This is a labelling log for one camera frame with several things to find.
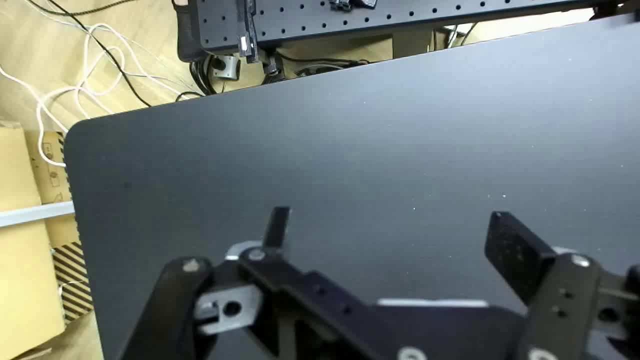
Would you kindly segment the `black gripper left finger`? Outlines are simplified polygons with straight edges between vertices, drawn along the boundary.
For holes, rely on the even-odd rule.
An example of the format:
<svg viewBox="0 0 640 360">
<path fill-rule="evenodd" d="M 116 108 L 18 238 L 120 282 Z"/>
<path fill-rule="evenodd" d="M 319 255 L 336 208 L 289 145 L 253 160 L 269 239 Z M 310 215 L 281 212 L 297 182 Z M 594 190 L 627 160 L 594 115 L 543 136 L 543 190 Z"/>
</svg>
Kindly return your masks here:
<svg viewBox="0 0 640 360">
<path fill-rule="evenodd" d="M 162 269 L 120 360 L 206 360 L 223 333 L 246 330 L 277 360 L 392 360 L 398 335 L 373 306 L 283 254 L 291 208 L 277 205 L 263 242 Z"/>
</svg>

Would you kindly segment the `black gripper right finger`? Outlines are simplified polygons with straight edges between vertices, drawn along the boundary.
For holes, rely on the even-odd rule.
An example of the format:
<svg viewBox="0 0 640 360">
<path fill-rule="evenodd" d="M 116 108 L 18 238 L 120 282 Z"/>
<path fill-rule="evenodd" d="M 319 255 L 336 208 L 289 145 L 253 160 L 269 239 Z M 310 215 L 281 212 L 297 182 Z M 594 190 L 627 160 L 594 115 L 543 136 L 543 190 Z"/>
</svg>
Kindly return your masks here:
<svg viewBox="0 0 640 360">
<path fill-rule="evenodd" d="M 556 251 L 510 212 L 492 212 L 485 255 L 529 307 L 516 360 L 589 360 L 601 332 L 640 360 L 640 265 L 604 269 L 580 251 Z"/>
</svg>

